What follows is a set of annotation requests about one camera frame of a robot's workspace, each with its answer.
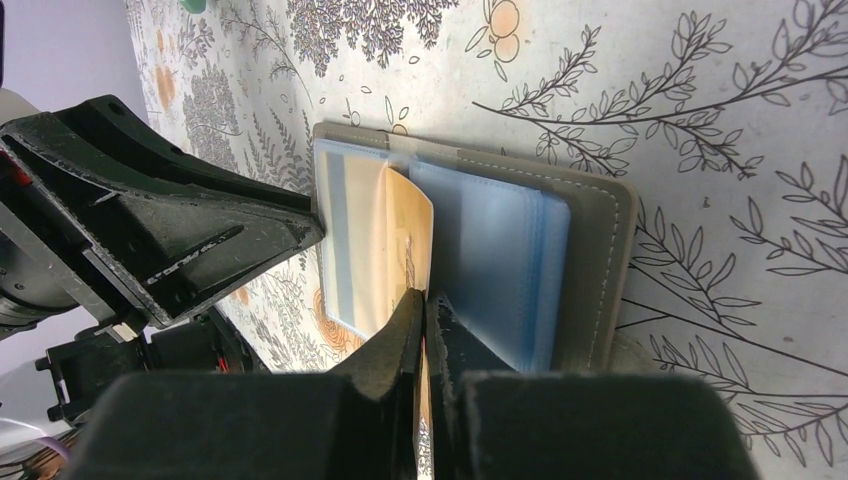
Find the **taupe leather card holder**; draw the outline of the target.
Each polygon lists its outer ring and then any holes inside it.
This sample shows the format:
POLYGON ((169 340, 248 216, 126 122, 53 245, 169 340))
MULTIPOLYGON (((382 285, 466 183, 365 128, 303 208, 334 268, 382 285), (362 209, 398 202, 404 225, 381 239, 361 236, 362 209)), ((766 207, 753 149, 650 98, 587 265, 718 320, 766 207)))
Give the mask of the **taupe leather card holder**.
POLYGON ((319 153, 378 156, 433 206, 428 290, 521 372, 603 371, 638 197, 627 183, 414 137, 318 124, 319 153))

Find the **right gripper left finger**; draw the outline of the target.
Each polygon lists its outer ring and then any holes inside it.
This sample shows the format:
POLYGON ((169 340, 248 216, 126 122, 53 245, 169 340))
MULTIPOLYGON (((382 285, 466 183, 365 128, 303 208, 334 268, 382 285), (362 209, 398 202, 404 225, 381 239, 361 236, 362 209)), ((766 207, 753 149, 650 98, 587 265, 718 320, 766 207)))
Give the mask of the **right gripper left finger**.
POLYGON ((424 295, 323 373, 138 373, 96 403, 70 479, 411 479, 424 295))

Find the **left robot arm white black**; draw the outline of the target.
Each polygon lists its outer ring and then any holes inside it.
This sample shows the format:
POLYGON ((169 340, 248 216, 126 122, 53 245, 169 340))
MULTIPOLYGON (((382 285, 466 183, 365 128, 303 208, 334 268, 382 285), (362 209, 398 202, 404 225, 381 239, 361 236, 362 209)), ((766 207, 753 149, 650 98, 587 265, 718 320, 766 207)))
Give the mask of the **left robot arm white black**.
POLYGON ((56 477, 121 376, 262 370, 218 303, 322 235, 308 196, 184 152, 113 95, 43 112, 3 90, 1 335, 96 323, 2 375, 2 477, 56 477))

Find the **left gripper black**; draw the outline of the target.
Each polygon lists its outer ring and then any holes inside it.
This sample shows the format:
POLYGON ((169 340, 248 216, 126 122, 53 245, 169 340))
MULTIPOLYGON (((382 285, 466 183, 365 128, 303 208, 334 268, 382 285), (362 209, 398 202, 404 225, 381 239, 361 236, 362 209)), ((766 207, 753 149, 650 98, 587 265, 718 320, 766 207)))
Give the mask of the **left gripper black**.
POLYGON ((1 125, 1 337, 82 307, 118 341, 199 314, 324 231, 105 95, 1 125))

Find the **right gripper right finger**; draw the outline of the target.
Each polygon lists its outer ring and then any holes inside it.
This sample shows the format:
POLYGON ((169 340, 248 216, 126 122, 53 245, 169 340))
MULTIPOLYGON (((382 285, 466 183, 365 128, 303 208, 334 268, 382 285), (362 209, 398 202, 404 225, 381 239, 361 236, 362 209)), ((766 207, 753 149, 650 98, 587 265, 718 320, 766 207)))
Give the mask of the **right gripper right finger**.
POLYGON ((704 382, 520 373, 427 304, 437 479, 754 479, 729 409, 704 382))

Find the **orange illustrated credit card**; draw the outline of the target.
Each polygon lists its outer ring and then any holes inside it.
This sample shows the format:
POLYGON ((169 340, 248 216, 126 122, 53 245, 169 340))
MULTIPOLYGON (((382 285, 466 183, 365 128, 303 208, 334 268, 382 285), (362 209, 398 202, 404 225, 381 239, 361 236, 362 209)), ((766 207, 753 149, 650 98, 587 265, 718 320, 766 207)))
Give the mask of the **orange illustrated credit card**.
POLYGON ((387 322, 387 161, 361 152, 319 153, 318 207, 326 227, 321 244, 328 316, 363 337, 387 322))

